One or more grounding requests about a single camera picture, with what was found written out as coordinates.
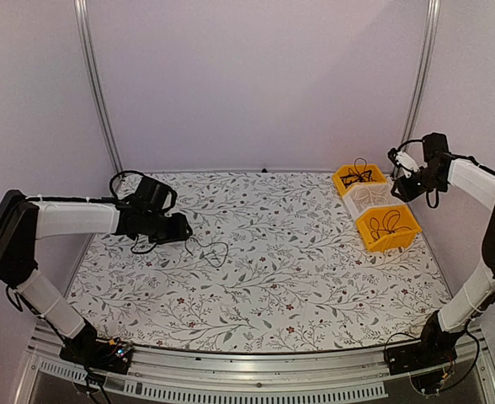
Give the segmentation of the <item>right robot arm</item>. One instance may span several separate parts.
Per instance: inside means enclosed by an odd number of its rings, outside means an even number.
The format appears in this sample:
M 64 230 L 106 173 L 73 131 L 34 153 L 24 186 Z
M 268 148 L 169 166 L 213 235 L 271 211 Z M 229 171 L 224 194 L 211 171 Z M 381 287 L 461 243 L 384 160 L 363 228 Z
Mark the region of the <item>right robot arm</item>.
M 448 232 L 436 245 L 452 254 L 455 263 L 476 266 L 423 327 L 424 340 L 414 347 L 413 359 L 430 367 L 445 354 L 443 338 L 462 335 L 468 322 L 495 301 L 495 171 L 472 156 L 450 151 L 444 134 L 431 133 L 416 142 L 423 150 L 422 162 L 407 153 L 411 141 L 388 152 L 401 173 L 391 192 L 404 202 L 423 196 L 431 208 L 438 206 L 440 195 L 450 193 L 454 206 L 430 229 Z

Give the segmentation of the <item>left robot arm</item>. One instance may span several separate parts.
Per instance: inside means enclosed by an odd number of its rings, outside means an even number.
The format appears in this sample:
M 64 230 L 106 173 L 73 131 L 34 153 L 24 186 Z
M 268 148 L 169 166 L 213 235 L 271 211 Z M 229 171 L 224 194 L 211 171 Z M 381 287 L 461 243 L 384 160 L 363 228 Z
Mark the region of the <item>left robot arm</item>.
M 0 202 L 0 281 L 16 306 L 27 305 L 71 342 L 72 353 L 85 365 L 104 356 L 97 331 L 40 272 L 37 241 L 66 235 L 103 234 L 152 247 L 188 240 L 193 231 L 185 215 L 174 213 L 178 194 L 145 174 L 136 191 L 120 197 L 27 196 L 9 190 Z

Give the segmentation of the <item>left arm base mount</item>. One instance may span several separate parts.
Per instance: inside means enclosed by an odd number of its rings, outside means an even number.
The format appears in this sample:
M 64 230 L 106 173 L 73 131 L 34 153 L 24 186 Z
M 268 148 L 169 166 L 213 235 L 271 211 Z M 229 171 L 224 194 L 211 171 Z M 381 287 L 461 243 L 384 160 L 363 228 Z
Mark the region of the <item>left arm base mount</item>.
M 60 333 L 63 347 L 60 358 L 85 368 L 126 375 L 131 365 L 134 345 L 121 338 L 103 339 L 89 322 L 73 338 Z

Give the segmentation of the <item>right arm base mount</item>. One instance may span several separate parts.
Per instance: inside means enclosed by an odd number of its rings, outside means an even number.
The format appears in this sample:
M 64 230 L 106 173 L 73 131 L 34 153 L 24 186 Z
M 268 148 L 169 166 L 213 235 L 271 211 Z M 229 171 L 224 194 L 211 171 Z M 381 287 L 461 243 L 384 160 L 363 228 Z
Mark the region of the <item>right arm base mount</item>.
M 449 370 L 433 370 L 410 378 L 412 388 L 425 396 L 435 395 L 442 391 L 450 377 L 453 363 L 457 359 L 455 345 L 464 335 L 464 331 L 443 331 L 435 312 L 428 318 L 420 333 L 419 339 L 408 345 L 393 348 L 384 347 L 384 360 L 390 375 L 400 375 L 425 370 L 437 365 L 450 364 Z

